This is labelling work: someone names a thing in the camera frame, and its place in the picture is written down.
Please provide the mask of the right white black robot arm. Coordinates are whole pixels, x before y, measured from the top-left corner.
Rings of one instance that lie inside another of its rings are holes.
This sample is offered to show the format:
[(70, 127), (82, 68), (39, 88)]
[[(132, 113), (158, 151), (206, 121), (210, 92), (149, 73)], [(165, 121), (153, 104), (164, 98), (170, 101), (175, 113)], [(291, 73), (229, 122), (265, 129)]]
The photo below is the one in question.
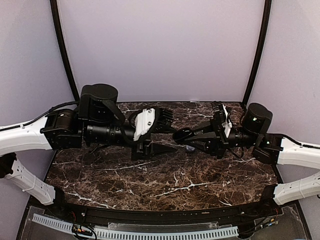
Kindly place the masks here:
[(193, 147), (217, 159), (234, 148), (252, 149), (251, 155), (267, 165), (295, 165), (320, 168), (320, 147), (299, 142), (285, 134), (269, 133), (273, 113), (259, 103), (251, 103), (240, 127), (234, 127), (228, 108), (221, 102), (212, 104), (213, 118), (199, 126), (175, 133), (178, 144)]

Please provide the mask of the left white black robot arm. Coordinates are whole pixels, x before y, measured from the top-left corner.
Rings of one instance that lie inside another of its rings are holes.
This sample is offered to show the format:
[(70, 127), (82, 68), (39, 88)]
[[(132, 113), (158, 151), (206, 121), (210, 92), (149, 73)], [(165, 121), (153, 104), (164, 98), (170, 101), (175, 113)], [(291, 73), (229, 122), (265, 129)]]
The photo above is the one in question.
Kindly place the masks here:
[(80, 149), (83, 144), (130, 148), (132, 160), (175, 152), (174, 147), (154, 143), (152, 134), (171, 134), (173, 113), (153, 106), (135, 111), (130, 119), (117, 106), (118, 90), (109, 84), (85, 85), (80, 99), (66, 102), (28, 122), (0, 129), (0, 176), (50, 206), (60, 218), (67, 218), (70, 206), (64, 192), (44, 183), (27, 170), (17, 153), (28, 150)]

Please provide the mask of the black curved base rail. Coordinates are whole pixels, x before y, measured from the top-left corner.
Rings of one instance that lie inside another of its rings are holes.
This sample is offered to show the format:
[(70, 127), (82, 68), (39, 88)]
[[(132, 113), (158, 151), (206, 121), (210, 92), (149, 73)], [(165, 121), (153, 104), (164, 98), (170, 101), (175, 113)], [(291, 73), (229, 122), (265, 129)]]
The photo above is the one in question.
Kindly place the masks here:
[(43, 208), (63, 220), (76, 220), (78, 223), (92, 225), (108, 225), (109, 223), (121, 224), (146, 224), (146, 225), (180, 225), (217, 222), (223, 224), (250, 223), (255, 219), (266, 216), (281, 215), (283, 211), (279, 206), (267, 202), (253, 202), (248, 204), (209, 208), (203, 210), (182, 211), (137, 211), (107, 209), (63, 203), (57, 206), (44, 206), (36, 198), (30, 197), (29, 203), (35, 207)]

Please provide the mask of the purple earbud charging case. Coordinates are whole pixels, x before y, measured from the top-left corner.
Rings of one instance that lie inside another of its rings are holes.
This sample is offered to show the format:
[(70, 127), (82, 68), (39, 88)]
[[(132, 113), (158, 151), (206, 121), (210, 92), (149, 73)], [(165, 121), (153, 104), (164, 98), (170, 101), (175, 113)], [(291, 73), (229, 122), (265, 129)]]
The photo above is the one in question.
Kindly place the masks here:
[(192, 146), (189, 146), (189, 145), (186, 145), (185, 146), (185, 151), (187, 153), (194, 153), (196, 151), (196, 148), (195, 147), (192, 147)]

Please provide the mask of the right black frame post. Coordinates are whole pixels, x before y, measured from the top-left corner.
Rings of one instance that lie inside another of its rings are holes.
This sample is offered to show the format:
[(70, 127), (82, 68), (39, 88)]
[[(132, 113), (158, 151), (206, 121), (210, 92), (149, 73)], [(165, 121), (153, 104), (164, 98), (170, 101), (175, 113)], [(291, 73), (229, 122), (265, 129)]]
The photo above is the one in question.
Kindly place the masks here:
[(247, 108), (248, 102), (250, 100), (250, 97), (254, 88), (256, 77), (258, 74), (258, 70), (259, 70), (259, 66), (260, 66), (260, 62), (261, 62), (261, 58), (262, 58), (262, 54), (265, 46), (268, 26), (269, 26), (271, 8), (272, 8), (272, 0), (265, 0), (256, 51), (254, 54), (254, 59), (252, 62), (252, 67), (251, 67), (250, 75), (246, 85), (246, 89), (241, 101), (241, 107), (243, 109)]

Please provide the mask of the black frame post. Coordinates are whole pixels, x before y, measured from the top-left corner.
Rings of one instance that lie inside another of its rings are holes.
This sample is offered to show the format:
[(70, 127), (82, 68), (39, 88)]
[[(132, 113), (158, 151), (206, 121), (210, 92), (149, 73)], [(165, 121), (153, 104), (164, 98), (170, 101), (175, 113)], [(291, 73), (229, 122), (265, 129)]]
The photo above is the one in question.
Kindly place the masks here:
[(262, 54), (265, 46), (268, 26), (269, 26), (271, 8), (272, 8), (272, 0), (265, 0), (256, 51), (254, 54), (254, 59), (252, 62), (252, 67), (251, 67), (250, 75), (246, 85), (246, 89), (241, 101), (241, 107), (243, 109), (247, 108), (248, 102), (250, 100), (250, 97), (254, 88), (256, 77), (258, 74), (258, 70), (259, 70), (259, 66), (260, 66), (260, 62), (261, 62), (261, 58), (262, 58)]
[(67, 48), (66, 48), (66, 43), (64, 39), (64, 34), (63, 34), (63, 29), (62, 29), (62, 23), (61, 23), (61, 18), (60, 18), (60, 13), (59, 13), (59, 6), (58, 6), (58, 1), (57, 0), (50, 0), (50, 9), (51, 9), (51, 15), (52, 15), (52, 20), (53, 20), (53, 25), (54, 25), (54, 30), (55, 30), (55, 35), (58, 43), (58, 48), (61, 56), (61, 60), (63, 63), (64, 71), (67, 77), (68, 85), (71, 90), (73, 99), (75, 101), (80, 100), (80, 95), (79, 91), (76, 85), (76, 81), (73, 75), (73, 71), (71, 68), (69, 56), (67, 53)]

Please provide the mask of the black earbud charging case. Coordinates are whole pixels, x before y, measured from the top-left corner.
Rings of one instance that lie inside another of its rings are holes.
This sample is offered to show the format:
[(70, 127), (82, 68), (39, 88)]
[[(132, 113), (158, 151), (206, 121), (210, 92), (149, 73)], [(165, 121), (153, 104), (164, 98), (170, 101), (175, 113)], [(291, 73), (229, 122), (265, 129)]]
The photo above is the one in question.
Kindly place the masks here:
[(183, 145), (185, 140), (195, 135), (189, 127), (181, 128), (172, 134), (172, 139), (179, 145)]

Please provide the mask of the left black frame post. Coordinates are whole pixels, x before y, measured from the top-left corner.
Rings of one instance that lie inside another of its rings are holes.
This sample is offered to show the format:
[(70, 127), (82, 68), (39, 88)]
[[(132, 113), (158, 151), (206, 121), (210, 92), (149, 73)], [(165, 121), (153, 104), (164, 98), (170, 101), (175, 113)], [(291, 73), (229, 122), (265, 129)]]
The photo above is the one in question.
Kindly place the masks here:
[(60, 13), (59, 13), (59, 6), (58, 6), (58, 1), (57, 0), (50, 0), (50, 9), (51, 9), (51, 15), (52, 15), (52, 20), (53, 20), (53, 25), (54, 25), (54, 30), (55, 30), (55, 35), (58, 43), (58, 48), (61, 56), (61, 60), (63, 63), (64, 71), (67, 77), (68, 85), (71, 90), (73, 99), (75, 101), (80, 100), (80, 95), (79, 91), (76, 85), (76, 81), (73, 75), (73, 71), (71, 68), (69, 56), (67, 53), (67, 48), (66, 48), (66, 43), (64, 39), (64, 34), (63, 34), (63, 29), (62, 29), (62, 23), (61, 23), (61, 18), (60, 18)]

